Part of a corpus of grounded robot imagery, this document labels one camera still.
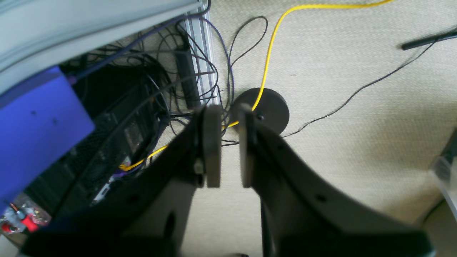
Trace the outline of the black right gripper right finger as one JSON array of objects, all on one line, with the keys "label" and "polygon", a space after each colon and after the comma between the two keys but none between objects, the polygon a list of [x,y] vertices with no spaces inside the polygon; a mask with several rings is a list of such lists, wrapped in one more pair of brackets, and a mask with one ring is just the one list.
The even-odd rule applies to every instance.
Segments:
[{"label": "black right gripper right finger", "polygon": [[261,200],[274,257],[434,257],[427,234],[353,200],[313,171],[250,106],[239,108],[242,184]]}]

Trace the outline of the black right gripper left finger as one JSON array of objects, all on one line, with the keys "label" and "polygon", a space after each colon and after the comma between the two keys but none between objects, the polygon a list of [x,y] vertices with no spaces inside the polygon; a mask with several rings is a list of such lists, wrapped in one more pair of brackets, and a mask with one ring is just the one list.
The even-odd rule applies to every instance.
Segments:
[{"label": "black right gripper left finger", "polygon": [[196,189],[220,187],[221,115],[201,107],[119,192],[32,233],[23,257],[178,257]]}]

